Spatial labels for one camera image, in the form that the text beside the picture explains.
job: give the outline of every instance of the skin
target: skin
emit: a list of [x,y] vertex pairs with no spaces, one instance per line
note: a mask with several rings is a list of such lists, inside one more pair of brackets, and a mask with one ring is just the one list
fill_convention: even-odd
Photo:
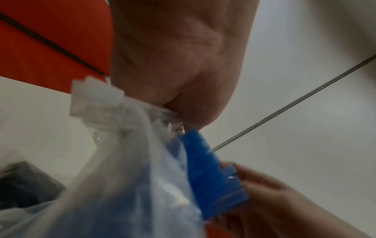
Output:
[[110,0],[111,82],[202,128],[233,94],[259,0]]
[[286,184],[234,165],[250,201],[210,222],[235,238],[370,238]]

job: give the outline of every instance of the blue plastic object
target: blue plastic object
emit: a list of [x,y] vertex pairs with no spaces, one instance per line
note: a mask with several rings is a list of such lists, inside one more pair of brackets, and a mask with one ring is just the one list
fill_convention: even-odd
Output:
[[179,139],[187,153],[188,180],[205,220],[248,199],[235,167],[221,169],[220,161],[197,130],[191,129]]

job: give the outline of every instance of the clear plastic wrap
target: clear plastic wrap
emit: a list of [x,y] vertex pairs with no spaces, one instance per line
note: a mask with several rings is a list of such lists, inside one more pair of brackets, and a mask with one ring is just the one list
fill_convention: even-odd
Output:
[[201,238],[175,115],[86,79],[74,82],[71,115],[95,129],[98,148],[29,238]]

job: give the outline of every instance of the black strip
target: black strip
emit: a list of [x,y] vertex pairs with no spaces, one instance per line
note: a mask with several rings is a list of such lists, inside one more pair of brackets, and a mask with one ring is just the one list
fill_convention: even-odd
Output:
[[29,28],[25,27],[24,25],[16,22],[15,20],[13,20],[10,17],[4,15],[3,13],[0,13],[0,20],[2,20],[4,22],[8,23],[9,25],[17,28],[18,30],[20,30],[23,33],[27,34],[28,36],[31,36],[34,39],[42,42],[43,44],[45,44],[45,45],[47,45],[47,46],[49,46],[49,47],[57,50],[58,52],[62,53],[63,55],[68,56],[69,58],[77,61],[78,63],[83,64],[84,66],[88,67],[89,69],[91,69],[91,70],[93,70],[93,71],[95,71],[95,72],[97,72],[99,74],[104,74],[100,70],[96,69],[94,66],[91,66],[90,64],[88,64],[85,61],[81,60],[80,58],[78,58],[74,54],[68,52],[67,50],[65,50],[62,47],[58,46],[54,42],[52,42],[52,41],[44,38],[43,36],[39,35],[38,33],[30,30]]
[[240,137],[244,136],[245,134],[247,134],[248,132],[258,128],[259,126],[261,126],[262,124],[264,124],[265,122],[275,118],[276,116],[278,116],[279,114],[287,111],[288,109],[292,108],[293,106],[297,105],[298,103],[304,101],[305,99],[309,98],[310,96],[314,95],[315,93],[318,93],[320,92],[321,90],[323,90],[324,88],[328,87],[329,85],[337,82],[338,80],[340,80],[341,78],[351,74],[352,72],[354,72],[355,70],[363,67],[364,65],[368,64],[369,62],[371,62],[372,60],[376,59],[376,55],[366,59],[365,61],[363,61],[362,63],[352,67],[351,69],[343,72],[342,74],[338,75],[337,77],[329,80],[328,82],[322,84],[321,86],[315,88],[314,90],[310,91],[309,93],[301,96],[300,98],[296,99],[295,101],[291,102],[290,104],[288,104],[287,106],[279,109],[278,111],[276,111],[275,113],[267,116],[266,118],[262,119],[261,121],[257,122],[256,124],[254,124],[253,126],[250,126],[248,127],[247,129],[245,129],[244,131],[240,132],[239,134],[231,137],[230,139],[228,139],[227,141],[217,145],[216,147],[214,147],[212,149],[212,151],[217,151],[219,150],[220,148],[230,144],[231,142],[233,142],[234,140],[236,139],[239,139]]

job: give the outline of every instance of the ziplock bag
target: ziplock bag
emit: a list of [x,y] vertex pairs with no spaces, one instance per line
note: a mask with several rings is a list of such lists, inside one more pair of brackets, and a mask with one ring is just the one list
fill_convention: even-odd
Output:
[[95,129],[98,148],[27,237],[204,237],[185,149],[166,146],[179,128],[172,112],[91,78],[74,82],[70,112]]

